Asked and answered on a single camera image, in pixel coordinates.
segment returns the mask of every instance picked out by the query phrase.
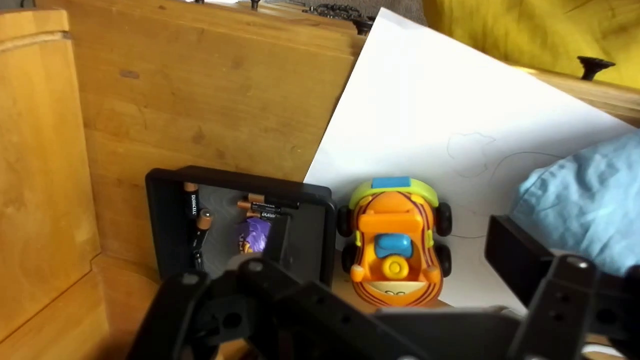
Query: toy car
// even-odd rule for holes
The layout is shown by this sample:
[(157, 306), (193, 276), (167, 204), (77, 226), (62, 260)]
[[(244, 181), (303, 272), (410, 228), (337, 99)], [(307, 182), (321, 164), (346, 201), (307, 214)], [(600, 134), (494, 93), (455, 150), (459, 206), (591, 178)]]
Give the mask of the toy car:
[(355, 294), (376, 306), (417, 306), (440, 296), (451, 260), (434, 240), (451, 232), (451, 212), (415, 178), (374, 178), (337, 211), (337, 232), (353, 242), (342, 269)]

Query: wooden surface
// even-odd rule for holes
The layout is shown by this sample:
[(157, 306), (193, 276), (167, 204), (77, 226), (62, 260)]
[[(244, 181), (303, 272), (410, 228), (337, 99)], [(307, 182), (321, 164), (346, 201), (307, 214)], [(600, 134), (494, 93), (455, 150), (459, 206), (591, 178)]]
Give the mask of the wooden surface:
[(602, 83), (584, 83), (578, 79), (539, 72), (539, 71), (524, 71), (536, 77), (538, 80), (556, 87), (582, 103), (587, 103), (635, 128), (640, 128), (640, 93), (631, 89), (602, 84)]
[(84, 276), (69, 291), (37, 313), (29, 322), (0, 342), (0, 359), (103, 359), (109, 360), (106, 341), (101, 284), (95, 275)]
[(37, 5), (69, 12), (101, 244), (149, 269), (143, 174), (200, 164), (300, 181), (357, 48), (353, 32), (316, 17), (171, 0)]
[(100, 254), (93, 276), (101, 287), (107, 339), (100, 342), (100, 359), (126, 359), (136, 333), (157, 291), (157, 275), (148, 269)]
[(0, 30), (1, 342), (90, 270), (98, 236), (66, 17), (8, 12)]

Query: blue cloth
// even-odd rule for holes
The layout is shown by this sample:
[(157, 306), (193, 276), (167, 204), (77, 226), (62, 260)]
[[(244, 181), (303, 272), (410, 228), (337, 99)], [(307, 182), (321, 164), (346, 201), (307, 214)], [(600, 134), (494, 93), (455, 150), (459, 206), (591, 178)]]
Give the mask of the blue cloth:
[(509, 216), (548, 248), (622, 276), (640, 265), (640, 130), (533, 171)]

